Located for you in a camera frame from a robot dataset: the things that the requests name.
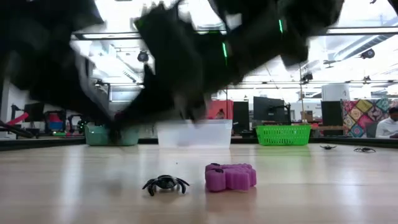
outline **teal basket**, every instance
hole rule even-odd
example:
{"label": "teal basket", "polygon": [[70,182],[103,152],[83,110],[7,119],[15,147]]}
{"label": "teal basket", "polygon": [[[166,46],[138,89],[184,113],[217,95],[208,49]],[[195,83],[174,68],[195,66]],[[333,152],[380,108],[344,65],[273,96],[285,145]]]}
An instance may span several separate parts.
{"label": "teal basket", "polygon": [[[115,146],[108,138],[108,130],[103,126],[85,126],[86,143],[90,146]],[[138,143],[139,129],[128,128],[121,133],[121,140],[117,146],[133,146]]]}
{"label": "teal basket", "polygon": [[310,139],[311,126],[257,126],[256,131],[262,146],[304,146]]}

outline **wooden floor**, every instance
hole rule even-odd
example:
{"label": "wooden floor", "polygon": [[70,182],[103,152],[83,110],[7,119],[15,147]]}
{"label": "wooden floor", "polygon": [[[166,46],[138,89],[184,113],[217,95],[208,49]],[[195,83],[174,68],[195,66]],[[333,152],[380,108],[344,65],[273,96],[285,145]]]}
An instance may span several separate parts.
{"label": "wooden floor", "polygon": [[[67,146],[0,152],[0,223],[398,223],[398,151],[339,146],[159,149]],[[250,163],[247,193],[205,191],[205,165]],[[160,174],[187,193],[141,187]]]}

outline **pink sponge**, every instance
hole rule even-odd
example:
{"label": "pink sponge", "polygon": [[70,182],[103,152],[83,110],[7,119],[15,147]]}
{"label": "pink sponge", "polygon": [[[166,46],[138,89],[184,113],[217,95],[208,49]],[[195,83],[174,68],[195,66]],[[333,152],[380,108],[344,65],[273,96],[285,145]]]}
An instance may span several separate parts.
{"label": "pink sponge", "polygon": [[205,171],[206,188],[211,192],[222,190],[249,190],[257,184],[256,171],[249,164],[210,164]]}

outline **toy spider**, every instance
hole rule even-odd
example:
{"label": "toy spider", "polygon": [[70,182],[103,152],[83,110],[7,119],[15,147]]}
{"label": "toy spider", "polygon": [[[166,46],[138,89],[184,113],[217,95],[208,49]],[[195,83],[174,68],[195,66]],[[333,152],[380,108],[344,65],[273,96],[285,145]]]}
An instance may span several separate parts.
{"label": "toy spider", "polygon": [[368,147],[363,147],[363,148],[354,149],[354,152],[376,152],[376,150]]}
{"label": "toy spider", "polygon": [[156,186],[160,187],[161,189],[172,189],[177,184],[181,186],[181,191],[183,194],[185,194],[185,191],[187,189],[185,185],[189,186],[189,184],[185,180],[172,177],[170,175],[160,175],[157,178],[148,180],[147,183],[142,187],[142,189],[144,190],[145,188],[147,188],[150,196],[154,196]]}
{"label": "toy spider", "polygon": [[326,149],[326,150],[330,150],[330,149],[334,149],[337,146],[329,146],[329,145],[327,145],[327,146],[320,146],[320,147],[323,148],[323,149]]}

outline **white plastic bin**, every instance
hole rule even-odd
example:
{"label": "white plastic bin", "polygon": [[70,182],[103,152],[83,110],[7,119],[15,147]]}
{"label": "white plastic bin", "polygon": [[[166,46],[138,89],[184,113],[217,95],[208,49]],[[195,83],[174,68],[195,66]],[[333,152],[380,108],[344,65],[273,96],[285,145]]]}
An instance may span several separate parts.
{"label": "white plastic bin", "polygon": [[156,125],[160,147],[217,147],[231,145],[232,120],[169,121]]}

